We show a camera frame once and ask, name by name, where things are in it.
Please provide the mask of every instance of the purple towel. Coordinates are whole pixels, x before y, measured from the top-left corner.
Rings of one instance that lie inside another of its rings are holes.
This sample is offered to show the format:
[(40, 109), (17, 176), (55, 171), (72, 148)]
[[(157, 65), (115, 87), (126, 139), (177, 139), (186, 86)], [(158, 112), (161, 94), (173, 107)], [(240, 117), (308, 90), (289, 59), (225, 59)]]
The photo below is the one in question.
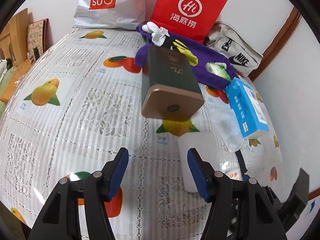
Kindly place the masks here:
[[(144, 30), (142, 30), (142, 25), (139, 25), (137, 27), (137, 31), (140, 32), (142, 35), (146, 36), (147, 38), (149, 38), (150, 42), (151, 42), (151, 34), (145, 32)], [(235, 77), (238, 77), (236, 74), (236, 69), (231, 66), (229, 60), (221, 55), (220, 53), (200, 44), (197, 41), (191, 40), (189, 38), (180, 36), (178, 34), (169, 32), (170, 34), (170, 38), (174, 39), (174, 40), (179, 40), (181, 41), (183, 44), (185, 44), (188, 49), (193, 53), (193, 55), (195, 55), (198, 58), (198, 65), (192, 67), (193, 72), (196, 75), (196, 78), (198, 80), (198, 82), (203, 83), (205, 85), (208, 85), (210, 87), (216, 88), (216, 89), (220, 89), (220, 90), (224, 90), (229, 84), (230, 81), (216, 76), (214, 74), (209, 73), (206, 69), (205, 69), (205, 65), (208, 62), (221, 62), (221, 63), (226, 63), (227, 64), (227, 73), (229, 74), (231, 80)], [(147, 44), (145, 46), (143, 46), (142, 48), (140, 48), (136, 54), (135, 57), (135, 64), (139, 67), (143, 67), (145, 60), (147, 58), (148, 55), (148, 48), (150, 47), (150, 44)]]

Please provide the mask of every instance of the miniso bag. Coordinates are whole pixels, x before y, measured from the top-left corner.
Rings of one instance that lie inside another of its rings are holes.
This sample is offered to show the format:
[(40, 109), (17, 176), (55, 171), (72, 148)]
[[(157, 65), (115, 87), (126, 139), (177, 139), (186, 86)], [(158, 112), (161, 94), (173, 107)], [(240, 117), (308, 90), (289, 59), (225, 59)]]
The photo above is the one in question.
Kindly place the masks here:
[(78, 0), (75, 27), (135, 30), (145, 11), (144, 0)]
[(244, 77), (258, 68), (262, 55), (248, 45), (231, 25), (216, 22), (208, 36), (207, 46), (227, 57)]

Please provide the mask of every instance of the wooden trim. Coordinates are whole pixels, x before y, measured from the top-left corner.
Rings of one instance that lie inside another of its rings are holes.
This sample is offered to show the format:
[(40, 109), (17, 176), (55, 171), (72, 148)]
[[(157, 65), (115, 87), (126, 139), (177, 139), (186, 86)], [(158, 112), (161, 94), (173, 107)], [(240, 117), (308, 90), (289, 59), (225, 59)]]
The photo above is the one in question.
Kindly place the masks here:
[(315, 197), (320, 196), (320, 188), (309, 193), (308, 200), (314, 199)]
[(251, 79), (251, 81), (254, 81), (276, 57), (276, 55), (291, 37), (301, 18), (302, 16), (299, 11), (295, 7), (293, 7), (286, 22), (284, 23), (276, 37), (273, 39), (269, 47), (264, 51), (263, 59), (259, 67), (250, 73), (249, 78)]

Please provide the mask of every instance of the black strap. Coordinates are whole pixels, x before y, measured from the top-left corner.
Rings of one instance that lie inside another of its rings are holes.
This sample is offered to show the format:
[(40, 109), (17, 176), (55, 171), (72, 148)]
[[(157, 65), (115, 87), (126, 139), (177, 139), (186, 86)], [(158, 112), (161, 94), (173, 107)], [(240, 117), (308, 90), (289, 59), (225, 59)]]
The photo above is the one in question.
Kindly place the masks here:
[(239, 162), (241, 175), (243, 177), (248, 170), (247, 170), (247, 167), (245, 166), (241, 150), (236, 151), (236, 156)]
[(165, 40), (164, 40), (164, 43), (161, 45), (161, 47), (164, 47), (164, 48), (167, 48), (167, 49), (170, 49), (172, 43), (173, 43), (174, 39), (173, 38), (170, 38), (168, 36), (165, 36)]

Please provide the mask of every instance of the haidilao logo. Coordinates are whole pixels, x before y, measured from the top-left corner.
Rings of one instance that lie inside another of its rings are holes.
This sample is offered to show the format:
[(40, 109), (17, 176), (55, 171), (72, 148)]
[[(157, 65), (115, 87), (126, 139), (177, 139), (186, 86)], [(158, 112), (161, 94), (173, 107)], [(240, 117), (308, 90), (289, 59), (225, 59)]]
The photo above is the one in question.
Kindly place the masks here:
[(184, 16), (196, 17), (202, 11), (202, 4), (199, 0), (180, 0), (178, 9)]

